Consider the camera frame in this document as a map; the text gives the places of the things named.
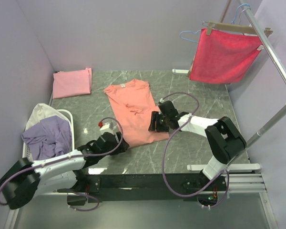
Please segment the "salmon orange t shirt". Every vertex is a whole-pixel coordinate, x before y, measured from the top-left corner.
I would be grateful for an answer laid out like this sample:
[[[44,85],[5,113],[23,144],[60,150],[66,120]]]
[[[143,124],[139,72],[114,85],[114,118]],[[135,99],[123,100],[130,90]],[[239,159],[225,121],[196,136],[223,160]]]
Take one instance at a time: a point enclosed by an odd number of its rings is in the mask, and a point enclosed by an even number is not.
[[[159,111],[150,85],[146,81],[133,79],[104,89],[109,98],[115,118],[123,128],[123,138],[130,148],[166,140],[169,134],[148,131],[152,112]]]

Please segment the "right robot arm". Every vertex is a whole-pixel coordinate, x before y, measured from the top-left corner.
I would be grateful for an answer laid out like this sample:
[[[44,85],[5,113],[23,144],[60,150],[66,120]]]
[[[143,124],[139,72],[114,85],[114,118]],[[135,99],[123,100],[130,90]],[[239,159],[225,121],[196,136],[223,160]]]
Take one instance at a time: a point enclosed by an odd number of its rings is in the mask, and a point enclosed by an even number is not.
[[[213,156],[201,171],[200,186],[211,190],[216,185],[215,176],[246,148],[246,141],[230,118],[209,119],[188,112],[178,112],[171,101],[159,104],[160,111],[151,113],[150,132],[179,130],[206,137]]]

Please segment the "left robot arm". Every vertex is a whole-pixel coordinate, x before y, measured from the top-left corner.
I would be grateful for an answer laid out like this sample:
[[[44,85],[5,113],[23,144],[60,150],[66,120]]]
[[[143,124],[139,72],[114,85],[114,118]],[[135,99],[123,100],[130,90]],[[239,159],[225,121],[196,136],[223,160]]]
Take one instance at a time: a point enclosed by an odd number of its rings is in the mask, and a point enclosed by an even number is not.
[[[123,134],[104,133],[62,156],[39,161],[19,159],[0,179],[0,205],[19,209],[35,196],[57,189],[85,188],[85,178],[77,172],[96,165],[107,155],[124,153],[129,148]]]

